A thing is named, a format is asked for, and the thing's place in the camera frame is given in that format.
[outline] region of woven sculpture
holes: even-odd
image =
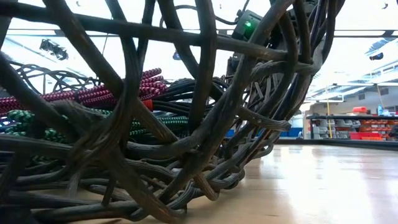
[[[58,25],[104,83],[95,88],[107,91],[114,103],[112,112],[87,108],[92,105],[73,101],[78,98],[73,90],[69,98],[48,100],[0,56],[0,85],[12,95],[7,102],[18,105],[1,111],[16,122],[0,134],[4,209],[47,208],[33,213],[43,223],[115,217],[139,221],[148,215],[173,223],[193,198],[217,200],[220,190],[237,186],[244,166],[268,155],[280,132],[289,128],[287,121],[328,56],[344,0],[319,0],[308,18],[303,0],[271,1],[247,42],[216,33],[211,0],[195,1],[200,34],[182,31],[173,1],[157,1],[166,29],[151,26],[155,0],[146,0],[142,24],[127,22],[117,1],[106,2],[112,20],[74,14],[64,0],[44,0],[46,8],[0,1],[0,16]],[[297,30],[287,14],[291,5]],[[285,49],[264,46],[274,27],[279,27]],[[86,30],[120,36],[125,80]],[[4,35],[0,30],[0,40]],[[139,38],[137,47],[132,37]],[[193,80],[180,80],[142,99],[149,40],[174,43]],[[190,45],[201,47],[199,63]],[[213,78],[217,49],[244,55],[236,71],[222,79]],[[140,96],[151,100],[144,104]],[[215,102],[208,104],[209,97]],[[182,98],[192,102],[175,101]],[[176,116],[156,117],[148,108]],[[233,126],[235,135],[226,138]],[[43,189],[65,189],[68,197],[31,192]],[[103,200],[80,200],[78,189],[102,194]]]

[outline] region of shelving unit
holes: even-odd
[[[393,140],[388,136],[398,117],[387,116],[308,116],[310,139]]]

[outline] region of white wall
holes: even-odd
[[[398,86],[389,86],[389,94],[381,96],[384,107],[398,105]],[[357,106],[365,106],[371,110],[372,114],[376,114],[376,108],[381,104],[378,92],[366,92],[364,100],[358,100],[356,95],[353,98],[346,98],[344,103],[330,103],[330,114],[352,113],[353,108]],[[328,108],[324,107],[326,103],[318,103],[311,106],[311,113],[326,114]]]

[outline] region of wooden floor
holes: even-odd
[[[131,223],[103,220],[81,223]],[[139,223],[159,223],[147,218]],[[188,204],[184,223],[398,223],[398,152],[277,146],[216,202]]]

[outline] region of green light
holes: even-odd
[[[250,23],[249,21],[246,21],[246,22],[244,23],[244,25],[247,26],[247,27],[251,27],[251,23]]]

